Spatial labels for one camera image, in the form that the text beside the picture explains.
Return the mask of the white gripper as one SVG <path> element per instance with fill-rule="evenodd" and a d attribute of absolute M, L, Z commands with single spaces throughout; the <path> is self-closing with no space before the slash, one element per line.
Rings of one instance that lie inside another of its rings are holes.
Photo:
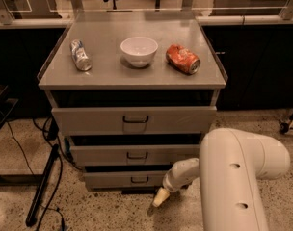
<path fill-rule="evenodd" d="M 190 158 L 187 160 L 177 161 L 172 168 L 168 170 L 163 178 L 163 187 L 157 191 L 152 205 L 159 207 L 166 201 L 170 193 L 179 191 L 183 186 L 191 184 L 200 176 L 199 159 Z"/>

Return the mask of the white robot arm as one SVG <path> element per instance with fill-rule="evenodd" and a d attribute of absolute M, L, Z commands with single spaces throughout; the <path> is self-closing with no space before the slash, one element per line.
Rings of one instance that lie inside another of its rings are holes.
<path fill-rule="evenodd" d="M 257 181 L 277 179 L 290 167 L 278 140 L 231 128 L 203 138 L 200 155 L 178 161 L 166 173 L 152 205 L 200 180 L 204 231 L 269 231 Z"/>

